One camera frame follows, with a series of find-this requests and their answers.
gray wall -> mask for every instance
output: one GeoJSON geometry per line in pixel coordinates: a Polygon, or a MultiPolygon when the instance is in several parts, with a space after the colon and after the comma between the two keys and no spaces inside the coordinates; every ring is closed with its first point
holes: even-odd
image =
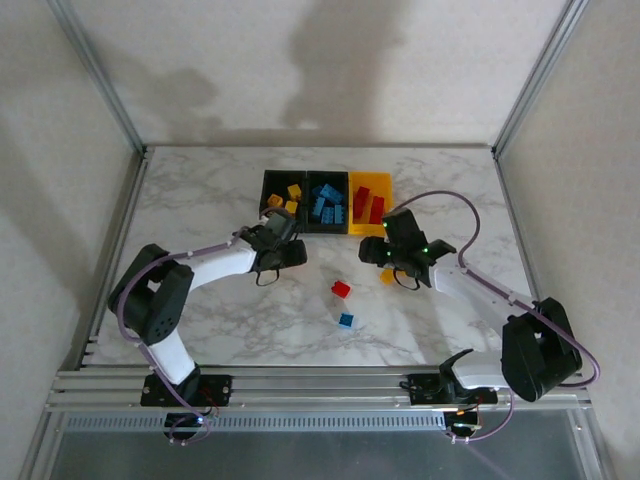
{"type": "Polygon", "coordinates": [[[12,479],[91,307],[131,150],[46,3],[0,11],[0,477],[12,479]]]}
{"type": "Polygon", "coordinates": [[[492,142],[565,0],[72,0],[151,144],[492,142]]]}
{"type": "Polygon", "coordinates": [[[590,388],[640,478],[640,3],[594,0],[502,165],[544,293],[602,363],[590,388]]]}

blue lego brick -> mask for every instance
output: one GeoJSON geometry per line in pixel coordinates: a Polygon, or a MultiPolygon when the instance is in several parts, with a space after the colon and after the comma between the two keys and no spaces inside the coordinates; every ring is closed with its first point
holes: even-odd
{"type": "Polygon", "coordinates": [[[342,225],[344,223],[344,212],[340,205],[335,206],[335,220],[334,223],[337,225],[342,225]]]}
{"type": "Polygon", "coordinates": [[[320,196],[326,198],[334,205],[341,204],[342,198],[344,197],[344,195],[342,195],[328,183],[324,187],[322,187],[322,190],[320,190],[320,196]]]}
{"type": "Polygon", "coordinates": [[[340,315],[340,321],[338,322],[338,325],[345,328],[351,328],[351,326],[353,325],[353,315],[351,315],[350,313],[343,313],[342,315],[340,315]]]}
{"type": "Polygon", "coordinates": [[[324,198],[320,197],[316,199],[316,204],[313,206],[313,211],[311,212],[311,216],[320,217],[320,215],[322,215],[322,207],[324,207],[324,198]]]}
{"type": "Polygon", "coordinates": [[[321,223],[324,223],[325,225],[332,224],[333,223],[333,217],[334,217],[333,207],[324,207],[322,209],[322,220],[321,220],[321,223]]]}

marble table surface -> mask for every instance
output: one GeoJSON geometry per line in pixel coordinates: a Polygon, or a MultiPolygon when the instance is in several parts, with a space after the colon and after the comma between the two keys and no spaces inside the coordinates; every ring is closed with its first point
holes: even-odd
{"type": "MultiPolygon", "coordinates": [[[[478,207],[482,230],[467,258],[529,294],[505,200],[488,149],[163,147],[150,160],[119,264],[155,242],[170,251],[219,243],[253,225],[265,169],[383,171],[394,200],[446,188],[478,207]]],[[[462,202],[430,197],[412,205],[427,238],[460,248],[473,232],[462,202]]],[[[434,365],[465,348],[499,348],[498,336],[465,304],[427,288],[385,286],[358,259],[360,238],[302,235],[309,261],[269,287],[255,275],[227,277],[192,292],[179,331],[202,365],[434,365]],[[342,300],[336,280],[352,286],[342,300]],[[352,329],[337,325],[355,315],[352,329]]],[[[107,311],[85,363],[143,364],[107,311]]]]}

wire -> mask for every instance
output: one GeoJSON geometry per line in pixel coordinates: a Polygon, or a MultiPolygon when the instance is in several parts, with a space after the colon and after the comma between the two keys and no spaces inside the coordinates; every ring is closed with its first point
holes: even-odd
{"type": "MultiPolygon", "coordinates": [[[[202,413],[200,413],[195,407],[191,406],[184,398],[182,398],[182,396],[176,391],[175,388],[173,388],[171,381],[169,381],[169,379],[165,376],[164,372],[162,372],[162,369],[160,369],[155,358],[153,358],[153,355],[151,354],[149,347],[147,347],[147,345],[145,345],[144,342],[142,342],[140,337],[133,336],[127,331],[127,327],[125,326],[125,319],[124,319],[124,307],[134,287],[138,284],[138,282],[140,282],[140,280],[142,280],[154,268],[170,260],[182,260],[185,258],[199,257],[202,255],[210,255],[212,253],[216,253],[226,248],[229,248],[238,241],[238,239],[240,238],[240,235],[245,230],[247,230],[247,228],[248,227],[242,227],[241,229],[239,229],[237,232],[233,234],[231,240],[229,240],[228,242],[220,243],[218,245],[213,245],[210,247],[201,248],[199,250],[187,251],[182,253],[173,253],[173,254],[165,255],[164,257],[154,260],[153,262],[146,265],[137,274],[133,276],[133,278],[129,281],[129,283],[127,283],[127,285],[124,287],[124,289],[122,290],[122,293],[120,294],[120,297],[118,298],[118,304],[116,307],[116,317],[118,319],[118,330],[120,330],[120,334],[123,336],[123,338],[126,341],[134,343],[138,347],[138,349],[140,350],[140,353],[142,353],[142,356],[149,363],[151,370],[153,370],[155,374],[158,376],[158,378],[160,378],[160,380],[162,381],[166,389],[169,391],[169,393],[171,393],[171,395],[176,399],[176,401],[181,406],[183,406],[189,412],[194,414],[196,418],[201,419],[202,424],[206,429],[206,433],[202,437],[199,437],[196,439],[182,440],[181,444],[183,446],[199,442],[200,440],[204,440],[211,433],[210,422],[207,418],[203,416],[202,413]]],[[[176,422],[173,425],[173,427],[174,428],[177,427],[177,425],[180,423],[182,422],[181,421],[176,422]]],[[[173,434],[172,434],[174,428],[172,428],[172,431],[170,431],[169,433],[169,441],[171,443],[173,443],[174,441],[173,434]]]]}
{"type": "MultiPolygon", "coordinates": [[[[476,221],[476,227],[475,227],[473,235],[471,235],[471,238],[469,239],[469,241],[467,243],[465,243],[465,245],[458,252],[458,265],[460,266],[460,268],[466,269],[466,273],[471,278],[473,278],[475,281],[477,281],[478,283],[483,285],[485,288],[488,288],[489,290],[491,290],[492,292],[494,292],[497,295],[501,296],[502,298],[509,300],[510,294],[508,292],[503,291],[501,288],[497,287],[496,285],[493,285],[491,282],[488,282],[487,280],[482,278],[480,275],[476,274],[473,270],[471,270],[470,268],[467,267],[467,264],[466,264],[466,262],[464,260],[464,254],[467,252],[467,250],[469,250],[469,247],[471,247],[471,245],[473,245],[473,243],[477,240],[478,235],[480,234],[480,225],[481,225],[481,223],[480,223],[480,214],[478,213],[478,209],[471,202],[471,200],[469,200],[464,195],[462,195],[460,193],[457,193],[457,192],[453,192],[451,190],[432,190],[430,192],[424,192],[424,193],[421,193],[419,195],[416,195],[415,197],[411,197],[409,200],[407,200],[405,202],[402,202],[400,205],[395,207],[393,210],[397,210],[397,209],[403,208],[403,207],[409,205],[410,203],[415,202],[416,200],[418,200],[420,198],[429,197],[429,196],[432,196],[432,195],[449,195],[451,197],[455,197],[455,198],[457,198],[459,200],[462,200],[471,209],[471,212],[473,213],[473,217],[474,217],[474,219],[476,221]]],[[[540,312],[538,312],[535,309],[529,307],[528,305],[526,305],[525,303],[521,302],[520,300],[515,300],[513,302],[513,304],[516,305],[517,307],[521,308],[525,312],[533,315],[543,325],[545,325],[547,328],[551,329],[553,332],[557,333],[569,345],[571,345],[573,348],[575,348],[578,351],[580,351],[582,354],[584,354],[589,359],[589,362],[591,363],[591,365],[593,367],[593,375],[590,378],[588,378],[587,380],[581,381],[581,382],[577,382],[577,383],[571,383],[571,384],[561,383],[559,386],[565,387],[565,388],[582,388],[582,387],[586,387],[587,385],[591,385],[592,383],[597,381],[598,378],[600,378],[600,364],[598,363],[598,360],[580,342],[578,342],[575,338],[573,338],[571,335],[569,335],[567,332],[565,332],[562,328],[558,327],[556,324],[551,322],[551,320],[546,318],[540,312]]],[[[465,442],[466,443],[468,443],[468,442],[476,442],[478,440],[484,440],[486,438],[489,438],[490,436],[495,435],[496,433],[498,433],[500,430],[502,430],[507,425],[507,423],[509,423],[509,421],[511,420],[511,417],[513,416],[513,411],[514,411],[514,396],[513,396],[513,391],[511,389],[509,389],[509,396],[511,398],[510,406],[509,406],[509,413],[507,414],[505,419],[500,423],[500,425],[498,425],[493,430],[490,430],[489,432],[487,432],[484,435],[481,435],[479,437],[473,437],[473,438],[466,437],[465,438],[465,442]]],[[[452,436],[452,442],[455,443],[456,435],[451,432],[449,434],[449,436],[452,436]]]]}

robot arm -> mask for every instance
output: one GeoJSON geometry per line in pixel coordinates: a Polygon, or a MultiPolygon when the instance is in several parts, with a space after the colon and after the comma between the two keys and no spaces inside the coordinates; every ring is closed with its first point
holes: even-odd
{"type": "MultiPolygon", "coordinates": [[[[152,262],[168,258],[169,252],[155,244],[144,247],[118,282],[109,297],[109,309],[117,313],[124,301],[126,327],[135,331],[139,341],[160,373],[184,398],[197,389],[198,368],[187,352],[177,330],[187,295],[196,288],[230,275],[302,265],[307,261],[304,243],[292,240],[296,222],[275,212],[265,225],[242,231],[235,243],[213,248],[193,267],[175,260],[159,263],[139,280],[136,277],[152,262]],[[121,295],[129,283],[134,283],[127,298],[121,295]]],[[[187,252],[185,259],[195,258],[187,252]]]]}
{"type": "Polygon", "coordinates": [[[469,303],[502,337],[501,352],[468,350],[441,366],[442,382],[454,383],[452,403],[483,387],[508,387],[533,402],[582,367],[575,348],[518,306],[537,310],[573,337],[564,308],[556,300],[534,302],[469,265],[461,266],[455,248],[442,240],[428,242],[406,208],[385,215],[383,226],[389,240],[365,238],[361,261],[403,271],[415,279],[416,290],[423,284],[469,303]]]}

